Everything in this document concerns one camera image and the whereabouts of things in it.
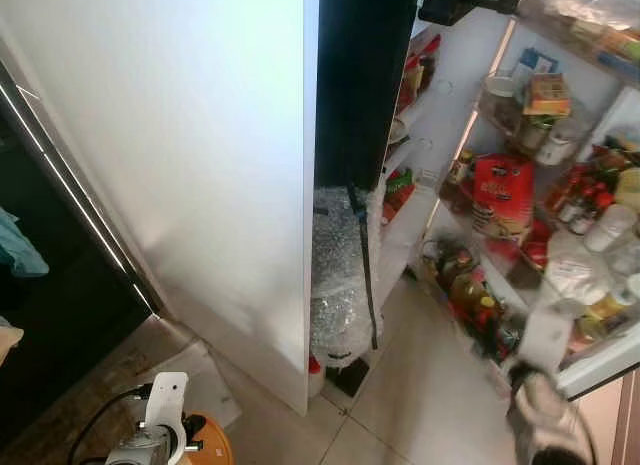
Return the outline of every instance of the fabric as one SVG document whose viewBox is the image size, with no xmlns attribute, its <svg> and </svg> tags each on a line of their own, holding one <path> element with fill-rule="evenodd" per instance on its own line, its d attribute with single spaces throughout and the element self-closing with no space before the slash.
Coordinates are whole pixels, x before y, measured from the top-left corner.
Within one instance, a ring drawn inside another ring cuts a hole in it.
<svg viewBox="0 0 640 465">
<path fill-rule="evenodd" d="M 15 277 L 46 275 L 49 266 L 29 239 L 22 235 L 15 224 L 17 221 L 18 217 L 0 207 L 0 263 L 9 265 Z"/>
<path fill-rule="evenodd" d="M 17 345 L 23 335 L 24 331 L 21 328 L 12 327 L 7 320 L 0 317 L 0 365 L 4 362 L 9 350 Z"/>
</svg>

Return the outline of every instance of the led light strip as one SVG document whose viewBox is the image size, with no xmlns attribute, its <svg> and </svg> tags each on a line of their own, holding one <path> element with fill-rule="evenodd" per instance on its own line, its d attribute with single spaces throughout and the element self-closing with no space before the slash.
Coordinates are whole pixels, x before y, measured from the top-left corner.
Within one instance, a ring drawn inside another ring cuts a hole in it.
<svg viewBox="0 0 640 465">
<path fill-rule="evenodd" d="M 20 92 L 25 92 L 28 93 L 31 96 L 34 96 L 32 93 L 27 92 L 26 90 L 22 89 L 21 87 L 17 87 L 18 90 Z M 85 210 L 85 208 L 82 206 L 82 204 L 80 203 L 80 200 L 78 199 L 78 197 L 76 196 L 76 194 L 73 192 L 73 190 L 71 190 L 71 187 L 69 186 L 69 184 L 67 183 L 67 181 L 64 179 L 64 177 L 62 176 L 62 174 L 60 173 L 60 171 L 58 170 L 58 168 L 55 166 L 55 164 L 51 161 L 51 159 L 49 158 L 49 156 L 47 155 L 47 153 L 44 151 L 44 148 L 42 147 L 42 145 L 40 144 L 40 141 L 38 140 L 38 138 L 35 136 L 35 134 L 33 133 L 33 131 L 31 130 L 31 128 L 29 127 L 29 125 L 27 124 L 26 120 L 24 119 L 24 117 L 22 116 L 22 114 L 20 113 L 20 111 L 18 110 L 18 108 L 16 107 L 16 105 L 13 103 L 13 100 L 11 100 L 11 97 L 9 97 L 9 95 L 7 94 L 5 88 L 2 86 L 2 84 L 0 84 L 0 92 L 2 93 L 2 95 L 4 96 L 5 100 L 7 101 L 7 103 L 9 104 L 9 106 L 11 107 L 11 109 L 13 110 L 15 116 L 18 118 L 18 120 L 20 121 L 20 124 L 22 125 L 22 127 L 26 130 L 26 132 L 29 134 L 29 137 L 31 137 L 31 140 L 33 141 L 33 143 L 36 145 L 36 147 L 38 147 L 38 150 L 40 150 L 40 152 L 42 153 L 42 155 L 44 156 L 44 159 L 46 160 L 47 164 L 49 165 L 49 167 L 51 167 L 51 170 L 53 170 L 53 173 L 55 173 L 56 177 L 58 177 L 58 180 L 60 180 L 60 182 L 62 183 L 62 185 L 64 186 L 64 189 L 67 191 L 67 193 L 71 196 L 71 199 L 73 200 L 73 202 L 76 204 L 76 206 L 80 209 L 80 211 L 82 212 L 82 215 L 84 216 L 84 218 L 87 220 L 87 222 L 89 223 L 89 225 L 91 226 L 91 228 L 93 229 L 94 233 L 97 235 L 97 237 L 100 239 L 100 241 L 102 242 L 102 245 L 104 246 L 104 248 L 107 250 L 107 252 L 109 252 L 109 255 L 111 255 L 111 258 L 113 258 L 113 260 L 115 261 L 115 263 L 118 265 L 118 267 L 120 267 L 120 269 L 126 273 L 126 270 L 124 268 L 124 266 L 122 265 L 122 262 L 120 261 L 120 259 L 118 258 L 118 256 L 116 255 L 115 251 L 113 250 L 113 248 L 111 248 L 111 246 L 109 245 L 109 243 L 107 242 L 106 238 L 104 237 L 104 235 L 102 234 L 102 232 L 100 231 L 100 229 L 98 228 L 98 226 L 95 224 L 95 222 L 93 221 L 93 219 L 89 216 L 89 214 L 87 213 L 87 211 Z M 60 156 L 60 158 L 62 159 L 63 163 L 65 164 L 65 166 L 67 166 L 67 168 L 69 167 L 67 162 L 64 160 L 64 158 L 62 156 Z M 91 201 L 91 198 L 89 197 L 89 195 L 86 193 L 86 191 L 84 190 L 84 188 L 82 187 L 82 185 L 78 182 L 78 179 L 76 178 L 76 176 L 73 174 L 73 172 L 71 171 L 71 169 L 69 169 L 69 172 L 71 173 L 74 181 L 78 184 L 79 188 L 85 193 L 85 195 L 87 196 L 87 199 L 89 200 L 89 202 L 95 207 L 95 205 L 93 204 L 93 202 Z M 102 217 L 100 217 L 101 222 L 103 223 L 103 225 L 105 226 L 105 228 L 107 229 L 107 231 L 109 232 L 109 234 L 112 236 L 112 238 L 115 240 L 115 236 L 113 235 L 113 232 L 111 231 L 111 229 L 107 226 L 106 223 L 104 223 L 104 219 L 102 219 Z M 158 315 L 155 313 L 155 311 L 153 310 L 153 308 L 151 307 L 149 301 L 147 300 L 147 298 L 144 296 L 144 294 L 142 293 L 142 291 L 140 290 L 140 288 L 138 287 L 138 285 L 136 285 L 135 283 L 132 283 L 133 289 L 136 291 L 136 293 L 138 294 L 138 296 L 140 297 L 140 299 L 144 302 L 144 304 L 147 306 L 147 308 L 149 309 L 149 311 L 151 312 L 151 314 L 155 317 L 158 317 Z"/>
</svg>

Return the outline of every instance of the black cable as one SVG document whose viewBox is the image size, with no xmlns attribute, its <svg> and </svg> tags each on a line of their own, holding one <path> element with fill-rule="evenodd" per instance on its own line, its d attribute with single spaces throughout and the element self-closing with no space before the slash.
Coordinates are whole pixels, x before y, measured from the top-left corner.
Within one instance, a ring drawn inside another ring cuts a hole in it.
<svg viewBox="0 0 640 465">
<path fill-rule="evenodd" d="M 371 288 L 371 264 L 369 262 L 369 234 L 367 223 L 367 207 L 360 203 L 356 195 L 355 185 L 352 182 L 347 184 L 349 202 L 354 215 L 360 224 L 360 246 L 362 248 L 362 266 L 364 267 L 364 283 L 367 292 L 367 305 L 369 307 L 369 317 L 371 319 L 371 348 L 378 349 L 378 323 L 376 312 L 373 306 L 373 291 Z"/>
<path fill-rule="evenodd" d="M 78 447 L 80 446 L 80 443 L 82 442 L 84 437 L 86 437 L 87 433 L 89 433 L 89 430 L 91 430 L 91 427 L 93 427 L 95 423 L 98 421 L 98 419 L 104 414 L 104 412 L 106 412 L 114 403 L 126 397 L 136 396 L 141 400 L 146 400 L 147 398 L 149 398 L 149 395 L 151 394 L 151 386 L 152 386 L 151 383 L 146 383 L 140 387 L 132 388 L 131 390 L 127 390 L 126 392 L 119 393 L 118 395 L 113 397 L 111 400 L 109 400 L 107 403 L 105 403 L 102 406 L 102 408 L 100 408 L 100 410 L 98 410 L 98 412 L 93 416 L 93 418 L 89 420 L 89 422 L 85 425 L 85 427 L 76 437 L 75 441 L 73 442 L 73 445 L 71 446 L 71 449 L 69 450 L 69 454 L 67 455 L 67 465 L 73 465 L 73 459 L 76 455 L 76 451 L 78 450 Z"/>
</svg>

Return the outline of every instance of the refrigerator door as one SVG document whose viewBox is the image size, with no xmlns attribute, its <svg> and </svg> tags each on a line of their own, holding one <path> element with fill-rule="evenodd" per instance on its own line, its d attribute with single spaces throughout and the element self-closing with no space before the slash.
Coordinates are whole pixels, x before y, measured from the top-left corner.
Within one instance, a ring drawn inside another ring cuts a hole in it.
<svg viewBox="0 0 640 465">
<path fill-rule="evenodd" d="M 417 0 L 320 0 L 316 186 L 375 188 Z"/>
</svg>

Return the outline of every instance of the white refrigerator door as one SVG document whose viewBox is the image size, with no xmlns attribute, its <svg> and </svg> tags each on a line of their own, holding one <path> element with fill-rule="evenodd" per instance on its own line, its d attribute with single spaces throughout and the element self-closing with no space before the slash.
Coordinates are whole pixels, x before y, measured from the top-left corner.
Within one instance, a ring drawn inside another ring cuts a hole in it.
<svg viewBox="0 0 640 465">
<path fill-rule="evenodd" d="M 0 0 L 3 61 L 167 306 L 300 413 L 318 2 Z"/>
</svg>

